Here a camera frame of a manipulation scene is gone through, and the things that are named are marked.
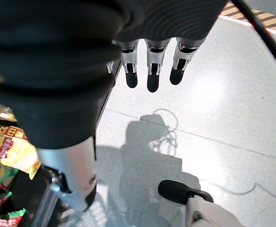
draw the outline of silver metal joint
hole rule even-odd
[[[156,75],[159,76],[160,69],[163,65],[165,50],[170,39],[162,41],[153,41],[146,39],[145,41],[147,44],[148,74],[152,75],[152,72],[154,72],[155,70]]]
[[[176,46],[176,49],[175,49],[172,68],[174,70],[181,69],[182,71],[185,71],[188,63],[191,61],[191,59],[194,56],[196,51],[197,51],[196,47],[184,46],[178,40],[177,41],[177,46]]]
[[[93,137],[68,148],[38,148],[37,152],[43,165],[58,172],[52,178],[51,190],[73,209],[84,211],[86,197],[96,186]]]
[[[138,40],[128,43],[116,41],[115,43],[121,48],[121,62],[124,67],[125,73],[136,73]]]
[[[106,67],[108,68],[108,73],[112,73],[113,72],[113,64],[114,64],[114,61],[109,61],[106,64]]]

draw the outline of yellow chip bag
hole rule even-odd
[[[0,165],[0,188],[8,191],[13,183],[14,177],[18,169]]]
[[[30,179],[35,176],[41,163],[21,128],[0,126],[0,164],[26,172]]]

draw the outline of robotic hand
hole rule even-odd
[[[179,84],[227,0],[0,0],[0,103],[12,108],[52,177],[76,210],[95,196],[95,130],[100,100],[121,57],[135,87],[137,43],[147,43],[147,88],[159,86],[169,40],[170,81]]]
[[[214,204],[207,192],[170,180],[160,182],[158,192],[170,201],[186,205],[185,227],[244,227],[232,213]]]

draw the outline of black cable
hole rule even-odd
[[[239,9],[239,11],[248,19],[257,31],[265,45],[268,47],[274,58],[276,59],[276,42],[271,37],[269,32],[265,29],[263,24],[258,18],[252,13],[249,6],[243,0],[232,0],[233,4]]]

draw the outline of tiled floor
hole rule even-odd
[[[135,89],[121,70],[97,130],[96,201],[61,226],[184,227],[184,207],[157,193],[171,179],[211,193],[246,227],[276,227],[276,62],[251,28],[218,20],[173,86],[174,47],[156,93],[143,41]]]

